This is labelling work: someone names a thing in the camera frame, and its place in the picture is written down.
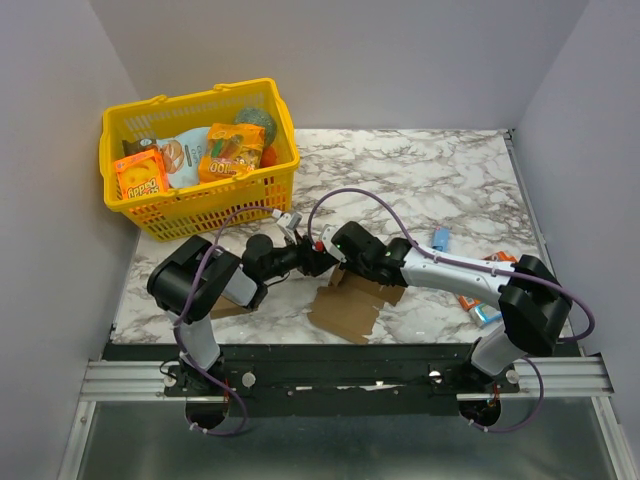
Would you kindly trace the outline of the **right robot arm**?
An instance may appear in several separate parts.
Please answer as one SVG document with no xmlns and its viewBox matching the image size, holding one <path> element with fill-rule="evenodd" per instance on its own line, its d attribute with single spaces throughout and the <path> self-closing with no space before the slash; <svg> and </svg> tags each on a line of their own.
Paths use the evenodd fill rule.
<svg viewBox="0 0 640 480">
<path fill-rule="evenodd" d="M 474 392 L 526 355 L 552 356 L 572 306 L 546 266 L 530 255 L 509 263 L 421 251 L 405 238 L 385 244 L 354 221 L 325 226 L 320 242 L 342 267 L 366 280 L 444 290 L 498 309 L 502 326 L 474 344 L 459 370 L 462 384 Z"/>
</svg>

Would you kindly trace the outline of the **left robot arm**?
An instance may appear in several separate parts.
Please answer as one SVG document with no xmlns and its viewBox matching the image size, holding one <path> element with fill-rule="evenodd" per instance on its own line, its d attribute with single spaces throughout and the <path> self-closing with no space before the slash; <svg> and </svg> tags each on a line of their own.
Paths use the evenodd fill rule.
<svg viewBox="0 0 640 480">
<path fill-rule="evenodd" d="M 265 234 L 253 235 L 241 256 L 193 236 L 152 271 L 147 292 L 167 312 L 178 335 L 188 384 L 209 395 L 222 381 L 222 352 L 209 319 L 219 298 L 252 311 L 266 297 L 271 280 L 294 270 L 317 277 L 337 263 L 299 234 L 283 247 L 276 247 Z"/>
</svg>

